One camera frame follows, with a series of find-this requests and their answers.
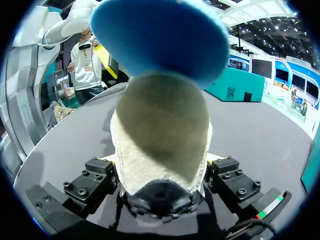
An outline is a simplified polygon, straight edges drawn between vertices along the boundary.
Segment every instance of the round table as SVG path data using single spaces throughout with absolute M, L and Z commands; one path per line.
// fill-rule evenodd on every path
M 43 186 L 46 182 L 64 192 L 63 182 L 71 182 L 78 177 L 88 160 L 115 153 L 110 121 L 125 87 L 125 83 L 119 83 L 102 92 L 41 139 L 16 177 L 14 189 L 18 195 L 33 185 Z M 288 205 L 273 221 L 276 229 L 280 229 L 304 199 L 300 177 L 311 139 L 289 118 L 263 102 L 221 102 L 205 91 L 203 96 L 213 127 L 209 152 L 233 156 L 245 174 L 253 180 L 262 181 L 263 193 L 272 187 L 292 193 Z M 106 228 L 112 225 L 115 222 L 116 198 L 116 194 L 108 195 L 87 220 Z M 216 224 L 222 229 L 233 226 L 237 216 L 228 211 L 216 194 L 213 195 L 213 203 L 209 205 L 214 206 L 215 213 L 210 211 L 207 202 L 203 202 L 197 212 L 168 223 L 148 216 L 134 218 L 124 207 L 117 230 L 173 236 L 198 232 L 210 234 L 210 229 Z

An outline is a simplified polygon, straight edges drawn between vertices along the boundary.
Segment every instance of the teal display panel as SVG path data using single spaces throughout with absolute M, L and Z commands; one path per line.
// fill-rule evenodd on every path
M 227 67 L 205 90 L 224 102 L 261 102 L 265 78 Z
M 310 153 L 306 162 L 301 181 L 306 192 L 310 192 L 317 179 L 320 170 L 320 128 L 316 132 L 310 147 Z

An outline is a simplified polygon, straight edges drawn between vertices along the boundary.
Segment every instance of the white textured material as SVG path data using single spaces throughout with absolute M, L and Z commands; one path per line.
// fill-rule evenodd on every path
M 206 173 L 212 126 L 201 90 L 170 74 L 130 81 L 110 124 L 115 166 L 133 195 L 153 180 L 171 180 L 190 193 Z

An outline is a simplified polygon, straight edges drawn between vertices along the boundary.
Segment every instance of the yellow object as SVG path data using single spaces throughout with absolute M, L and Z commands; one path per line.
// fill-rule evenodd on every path
M 104 68 L 112 75 L 114 79 L 117 79 L 117 74 L 109 66 L 109 56 L 110 53 L 102 46 L 101 44 L 94 47 L 94 50 L 98 54 L 99 59 L 101 60 Z

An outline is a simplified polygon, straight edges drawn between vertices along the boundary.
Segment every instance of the monitor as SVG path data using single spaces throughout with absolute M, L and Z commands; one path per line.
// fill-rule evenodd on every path
M 304 90 L 306 86 L 306 80 L 303 77 L 293 74 L 292 84 Z
M 283 80 L 283 81 L 288 81 L 289 78 L 289 72 L 281 70 L 281 69 L 276 69 L 275 70 L 275 77 L 277 79 Z
M 316 100 L 318 99 L 319 88 L 309 81 L 306 81 L 306 92 L 315 97 Z
M 251 64 L 251 72 L 253 74 L 257 74 L 268 79 L 272 78 L 272 61 L 253 58 L 251 60 Z

